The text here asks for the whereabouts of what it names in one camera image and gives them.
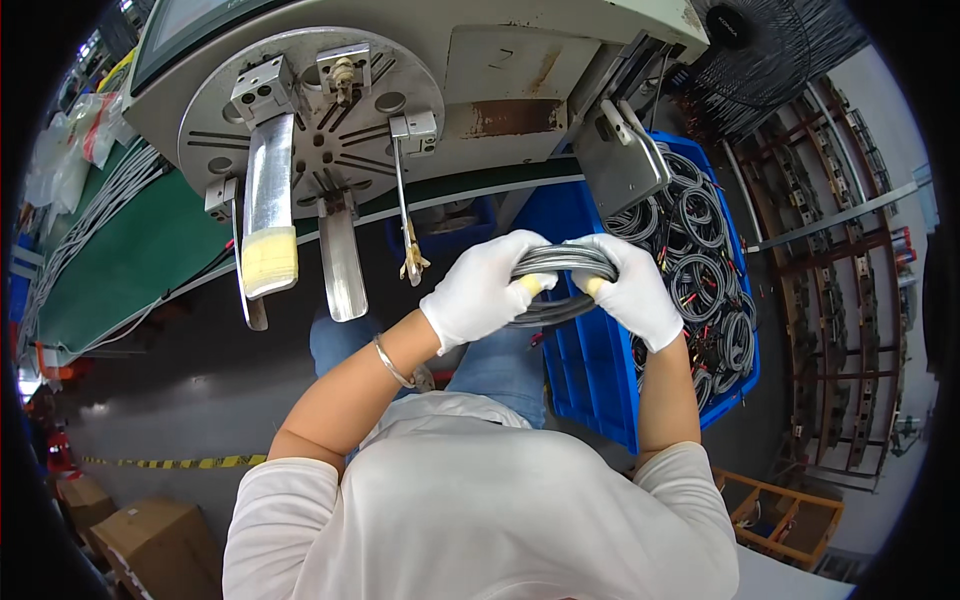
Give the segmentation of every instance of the hand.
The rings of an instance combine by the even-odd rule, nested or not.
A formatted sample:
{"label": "hand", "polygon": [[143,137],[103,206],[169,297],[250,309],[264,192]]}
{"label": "hand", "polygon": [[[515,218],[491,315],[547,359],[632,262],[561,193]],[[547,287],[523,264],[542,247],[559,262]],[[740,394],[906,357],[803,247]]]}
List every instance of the hand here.
{"label": "hand", "polygon": [[494,333],[526,312],[534,296],[553,289],[555,273],[510,281],[510,272],[524,254],[549,244],[543,236],[521,229],[461,254],[437,289],[420,301],[420,310],[440,338],[437,355]]}
{"label": "hand", "polygon": [[616,283],[603,280],[597,284],[593,275],[574,271],[573,282],[584,293],[593,296],[604,310],[643,339],[651,352],[659,352],[680,335],[684,319],[677,312],[663,285],[660,269],[646,250],[615,238],[609,233],[595,233],[568,243],[593,246],[611,260],[620,277]]}

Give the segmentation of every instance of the silver bangle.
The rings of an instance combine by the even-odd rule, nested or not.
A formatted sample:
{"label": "silver bangle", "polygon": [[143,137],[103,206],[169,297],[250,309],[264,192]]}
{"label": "silver bangle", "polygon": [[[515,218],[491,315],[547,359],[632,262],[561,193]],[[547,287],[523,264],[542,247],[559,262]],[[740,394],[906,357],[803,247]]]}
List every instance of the silver bangle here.
{"label": "silver bangle", "polygon": [[380,360],[383,361],[383,366],[386,367],[387,371],[389,371],[394,377],[396,377],[396,380],[400,382],[400,385],[402,385],[404,388],[410,389],[417,387],[417,384],[415,383],[416,380],[413,377],[410,377],[410,379],[407,380],[407,378],[401,375],[400,371],[394,367],[394,363],[390,360],[390,357],[387,356],[387,353],[383,351],[383,347],[380,346],[379,333],[373,336],[373,347],[376,348],[376,353],[380,355]]}

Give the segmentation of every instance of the circular metal plate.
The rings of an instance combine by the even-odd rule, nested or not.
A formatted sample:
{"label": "circular metal plate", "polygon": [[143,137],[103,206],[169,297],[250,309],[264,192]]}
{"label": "circular metal plate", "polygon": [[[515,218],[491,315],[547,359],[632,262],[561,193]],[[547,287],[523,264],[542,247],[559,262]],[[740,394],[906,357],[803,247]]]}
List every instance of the circular metal plate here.
{"label": "circular metal plate", "polygon": [[[324,96],[316,85],[317,53],[367,42],[371,46],[372,85],[349,109]],[[420,59],[377,34],[341,27],[312,27],[267,37],[220,65],[194,94],[180,123],[180,169],[201,197],[224,174],[247,171],[250,130],[232,109],[230,94],[250,65],[282,54],[293,71],[300,97],[302,128],[294,130],[294,218],[317,216],[321,180],[349,185],[357,203],[396,186],[388,119],[391,110],[431,110],[437,137],[444,128],[444,98]],[[404,164],[404,177],[417,179],[417,161]]]}

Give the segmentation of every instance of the blue jeans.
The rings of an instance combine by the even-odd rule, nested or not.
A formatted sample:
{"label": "blue jeans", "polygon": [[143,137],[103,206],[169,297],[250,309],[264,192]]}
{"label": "blue jeans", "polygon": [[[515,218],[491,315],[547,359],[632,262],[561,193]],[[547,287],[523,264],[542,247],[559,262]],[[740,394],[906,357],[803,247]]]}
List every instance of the blue jeans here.
{"label": "blue jeans", "polygon": [[[310,354],[317,376],[323,377],[369,344],[380,330],[370,315],[337,323],[322,308],[310,327]],[[534,429],[542,429],[546,411],[543,352],[540,348],[530,349],[530,337],[536,332],[504,327],[470,343],[446,390],[492,398],[530,421]],[[416,390],[400,388],[394,401],[416,393]]]}

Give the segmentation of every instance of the concrete floor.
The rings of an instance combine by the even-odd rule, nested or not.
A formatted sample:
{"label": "concrete floor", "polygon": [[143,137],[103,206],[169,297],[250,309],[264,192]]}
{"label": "concrete floor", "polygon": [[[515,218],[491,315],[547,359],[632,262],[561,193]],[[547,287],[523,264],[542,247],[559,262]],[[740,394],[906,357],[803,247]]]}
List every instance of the concrete floor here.
{"label": "concrete floor", "polygon": [[[715,165],[726,164],[712,156]],[[734,222],[750,240],[746,205],[729,169],[718,170]],[[433,289],[452,264],[441,258],[412,289],[396,278],[396,264],[383,224],[357,230],[371,312],[384,324],[399,320]],[[762,368],[743,404],[704,432],[711,460],[753,477],[764,477],[786,430],[788,391],[783,365],[784,331],[767,265],[749,260],[759,320]],[[300,282],[266,299],[270,328],[249,331],[237,300],[236,279],[223,276],[184,296],[191,314],[166,325],[147,354],[98,360],[72,392],[57,395],[76,456],[105,459],[185,459],[263,453],[276,428],[313,382],[309,327],[324,286],[319,249],[300,248]],[[547,426],[592,445],[617,469],[632,458],[626,449],[568,420]],[[226,540],[237,485],[247,468],[163,470],[83,465],[118,506],[152,494],[199,505],[214,538]]]}

